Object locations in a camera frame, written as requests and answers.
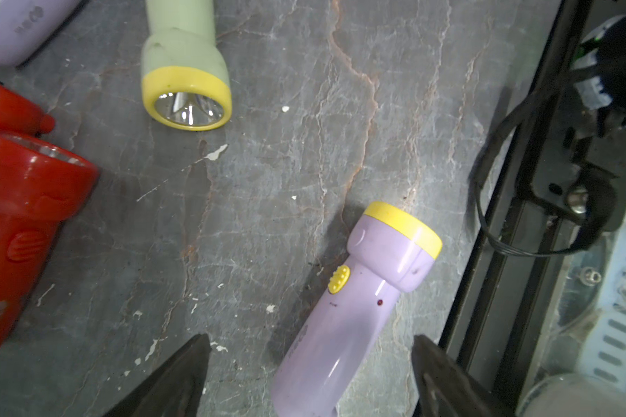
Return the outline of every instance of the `countertop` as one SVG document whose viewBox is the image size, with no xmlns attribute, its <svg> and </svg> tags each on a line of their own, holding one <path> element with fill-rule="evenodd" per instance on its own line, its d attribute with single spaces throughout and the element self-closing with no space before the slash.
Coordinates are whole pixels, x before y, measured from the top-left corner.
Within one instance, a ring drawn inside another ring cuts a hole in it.
<svg viewBox="0 0 626 417">
<path fill-rule="evenodd" d="M 0 68 L 57 120 L 44 139 L 101 169 L 0 348 L 0 416 L 100 416 L 200 332 L 215 350 L 199 415 L 274 416 L 275 369 L 374 200 L 443 250 L 339 410 L 409 416 L 413 335 L 440 337 L 475 241 L 468 173 L 558 5 L 217 2 L 234 113 L 190 133 L 142 107 L 143 2 L 85 2 L 29 62 Z"/>
</svg>

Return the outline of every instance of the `yellow switch button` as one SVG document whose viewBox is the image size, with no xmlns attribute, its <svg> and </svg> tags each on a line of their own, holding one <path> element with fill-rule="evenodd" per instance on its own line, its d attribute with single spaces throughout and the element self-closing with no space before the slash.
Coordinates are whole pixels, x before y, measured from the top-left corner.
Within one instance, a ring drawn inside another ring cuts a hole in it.
<svg viewBox="0 0 626 417">
<path fill-rule="evenodd" d="M 329 292 L 332 294 L 336 294 L 339 292 L 346 282 L 348 282 L 348 278 L 351 277 L 351 269 L 345 265 L 341 265 L 336 268 L 334 274 L 332 275 L 332 279 L 329 280 Z"/>
</svg>

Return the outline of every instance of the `purple flashlight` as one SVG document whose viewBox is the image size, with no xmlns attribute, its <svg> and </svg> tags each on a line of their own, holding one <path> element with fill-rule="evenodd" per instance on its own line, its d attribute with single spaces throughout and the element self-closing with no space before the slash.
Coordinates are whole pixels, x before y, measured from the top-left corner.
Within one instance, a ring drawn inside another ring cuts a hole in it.
<svg viewBox="0 0 626 417">
<path fill-rule="evenodd" d="M 401 292 L 422 282 L 441 252 L 433 230 L 382 202 L 368 206 L 348 238 L 350 256 L 275 373 L 279 417 L 333 417 Z"/>
<path fill-rule="evenodd" d="M 26 60 L 81 0 L 0 0 L 0 65 Z"/>
</svg>

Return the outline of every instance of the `screw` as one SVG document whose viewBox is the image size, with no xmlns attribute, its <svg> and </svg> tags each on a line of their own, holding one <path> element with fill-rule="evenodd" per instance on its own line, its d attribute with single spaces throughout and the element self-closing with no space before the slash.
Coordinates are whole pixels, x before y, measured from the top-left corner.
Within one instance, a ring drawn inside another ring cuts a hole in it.
<svg viewBox="0 0 626 417">
<path fill-rule="evenodd" d="M 577 214 L 584 214 L 587 212 L 587 200 L 589 199 L 589 192 L 584 187 L 573 188 L 565 198 L 566 204 Z"/>
<path fill-rule="evenodd" d="M 582 281 L 584 285 L 593 287 L 598 285 L 603 280 L 603 276 L 599 271 L 587 266 L 579 275 L 579 280 Z"/>
</svg>

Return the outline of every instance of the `black cable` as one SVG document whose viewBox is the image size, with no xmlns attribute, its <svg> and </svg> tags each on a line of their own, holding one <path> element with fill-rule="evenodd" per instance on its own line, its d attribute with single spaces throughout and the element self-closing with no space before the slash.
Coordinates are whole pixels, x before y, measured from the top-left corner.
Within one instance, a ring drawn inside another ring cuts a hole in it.
<svg viewBox="0 0 626 417">
<path fill-rule="evenodd" d="M 550 257 L 557 255 L 570 255 L 586 250 L 587 246 L 576 246 L 576 242 L 566 249 L 550 251 L 550 252 L 528 252 L 517 247 L 511 246 L 502 242 L 500 238 L 492 235 L 489 226 L 487 225 L 487 219 L 482 213 L 480 205 L 480 195 L 483 184 L 489 177 L 489 172 L 494 163 L 494 160 L 501 151 L 501 147 L 505 143 L 505 140 L 510 135 L 510 132 L 515 129 L 522 121 L 524 121 L 530 114 L 543 105 L 549 98 L 559 93 L 566 86 L 590 79 L 601 73 L 622 73 L 626 74 L 626 55 L 619 57 L 610 62 L 601 63 L 591 67 L 582 69 L 574 69 L 566 71 L 560 74 L 553 82 L 544 85 L 538 90 L 532 92 L 526 98 L 519 103 L 515 108 L 499 123 L 494 131 L 489 135 L 487 144 L 484 147 L 484 152 L 479 158 L 479 163 L 473 172 L 471 179 L 471 193 L 473 200 L 475 201 L 475 207 L 480 221 L 480 228 L 484 235 L 487 237 L 489 244 L 494 248 L 496 252 L 502 255 L 511 256 L 529 256 L 529 257 Z"/>
</svg>

